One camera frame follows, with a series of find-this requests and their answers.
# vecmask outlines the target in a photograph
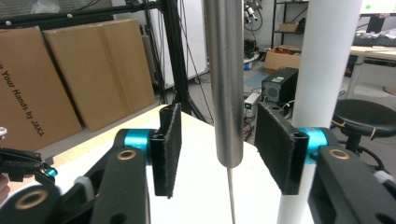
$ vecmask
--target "office desk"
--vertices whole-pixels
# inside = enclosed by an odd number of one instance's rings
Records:
[[[396,61],[396,50],[373,52],[368,52],[367,50],[373,50],[373,48],[359,46],[352,46],[351,48],[350,54],[358,56],[358,59],[355,62],[355,67],[349,81],[346,98],[352,97],[362,73],[367,74],[367,76],[365,76],[365,82],[367,83],[385,87],[396,87],[396,68],[364,63],[364,59],[367,57]]]
[[[63,163],[56,177],[61,192],[106,153],[119,129],[158,129],[161,107],[56,156],[56,165]],[[182,142],[173,198],[155,196],[151,168],[147,168],[151,223],[232,223],[227,170],[217,159],[214,127],[182,113]],[[236,223],[276,223],[280,190],[257,148],[248,143],[244,143],[243,161],[233,169],[233,190]],[[302,223],[313,223],[309,210]]]

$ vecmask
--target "computer screen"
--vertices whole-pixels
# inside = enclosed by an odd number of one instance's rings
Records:
[[[396,13],[396,0],[363,0],[361,14]]]

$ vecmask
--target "white pole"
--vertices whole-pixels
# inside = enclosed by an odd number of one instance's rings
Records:
[[[361,0],[309,2],[294,127],[330,127],[360,9]],[[315,168],[315,164],[304,166],[299,195],[281,197],[278,224],[301,223]]]

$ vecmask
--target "cardboard box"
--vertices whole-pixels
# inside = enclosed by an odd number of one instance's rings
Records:
[[[297,21],[288,21],[282,24],[279,24],[280,32],[295,32],[298,28]]]
[[[288,50],[290,53],[301,51],[300,48],[294,46],[280,46],[282,49]],[[288,53],[278,53],[276,49],[270,49],[265,56],[264,67],[277,70],[279,67],[299,68],[301,56]]]
[[[44,35],[91,131],[155,103],[137,20],[80,25]]]
[[[0,32],[0,147],[35,151],[81,131],[35,28]]]

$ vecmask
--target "round stool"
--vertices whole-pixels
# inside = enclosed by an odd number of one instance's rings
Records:
[[[381,166],[380,159],[370,150],[360,147],[361,136],[392,137],[396,135],[396,111],[373,102],[345,99],[339,100],[332,123],[347,136],[346,149],[357,154],[366,151]]]

